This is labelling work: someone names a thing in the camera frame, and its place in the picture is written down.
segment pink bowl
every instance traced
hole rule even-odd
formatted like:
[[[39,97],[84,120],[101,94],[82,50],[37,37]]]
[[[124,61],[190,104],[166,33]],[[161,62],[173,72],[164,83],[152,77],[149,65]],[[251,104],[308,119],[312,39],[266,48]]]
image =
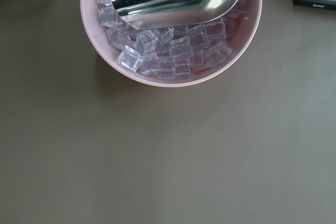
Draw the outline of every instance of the pink bowl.
[[[192,77],[186,80],[166,81],[160,80],[156,76],[142,76],[138,73],[131,73],[118,65],[117,57],[119,51],[108,45],[105,28],[98,22],[96,0],[80,0],[80,9],[85,30],[91,43],[100,56],[115,70],[123,75],[148,85],[158,87],[184,87],[194,85],[209,80],[229,68],[246,50],[257,30],[261,15],[262,0],[247,0],[247,12],[236,24],[236,35],[228,40],[228,45],[232,48],[232,58],[229,62],[217,68],[194,72]]]

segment gray table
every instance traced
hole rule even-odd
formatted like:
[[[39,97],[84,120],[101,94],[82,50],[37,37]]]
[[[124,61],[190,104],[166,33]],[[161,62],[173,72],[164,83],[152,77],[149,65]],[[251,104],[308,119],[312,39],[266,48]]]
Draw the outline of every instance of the gray table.
[[[181,89],[113,70],[79,0],[0,12],[0,223],[336,223],[336,12],[264,0],[243,56]]]

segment pink bowl rim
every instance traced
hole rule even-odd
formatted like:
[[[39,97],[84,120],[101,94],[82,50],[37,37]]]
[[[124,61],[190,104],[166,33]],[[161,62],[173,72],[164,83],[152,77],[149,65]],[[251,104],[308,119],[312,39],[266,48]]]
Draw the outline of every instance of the pink bowl rim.
[[[262,10],[262,6],[263,6],[263,0],[258,0],[258,6],[257,6],[257,19],[256,22],[254,24],[254,27],[252,29],[252,32],[249,36],[249,38],[247,39],[245,45],[243,46],[243,48],[240,50],[240,52],[236,55],[236,57],[234,57],[228,64],[226,64],[225,66],[223,66],[222,68],[220,68],[219,70],[217,70],[216,72],[207,75],[206,77],[197,79],[197,80],[193,80],[193,81],[189,81],[189,82],[181,82],[181,83],[160,83],[160,82],[154,82],[154,81],[148,81],[148,80],[144,80],[141,78],[138,78],[136,76],[134,76],[131,72],[128,72],[126,70],[123,70],[120,68],[115,67],[107,58],[105,58],[103,55],[103,52],[100,50],[100,48],[97,46],[96,42],[95,42],[95,38],[93,37],[93,35],[91,34],[89,28],[88,28],[88,20],[87,20],[87,16],[84,13],[84,4],[85,1],[84,0],[80,0],[80,11],[81,11],[81,17],[82,17],[82,21],[85,27],[85,31],[93,45],[93,47],[96,49],[96,51],[98,52],[98,54],[111,66],[113,67],[116,71],[120,72],[121,74],[123,74],[124,76],[127,76],[128,78],[143,83],[143,84],[147,84],[150,86],[155,86],[155,87],[163,87],[163,88],[181,88],[181,87],[187,87],[187,86],[192,86],[195,84],[199,84],[202,83],[204,81],[207,81],[211,78],[214,78],[215,76],[221,74],[222,72],[224,72],[226,69],[228,69],[230,66],[232,66],[238,59],[239,57],[245,52],[245,50],[248,48],[248,46],[250,45],[260,22],[260,17],[261,17],[261,10]]]

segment black frame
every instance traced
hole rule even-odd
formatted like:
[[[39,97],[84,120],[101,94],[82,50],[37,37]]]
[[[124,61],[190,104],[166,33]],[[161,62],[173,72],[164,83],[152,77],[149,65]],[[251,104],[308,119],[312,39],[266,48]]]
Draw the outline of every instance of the black frame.
[[[319,9],[336,10],[336,2],[323,0],[293,0],[293,3],[301,6],[309,6]]]

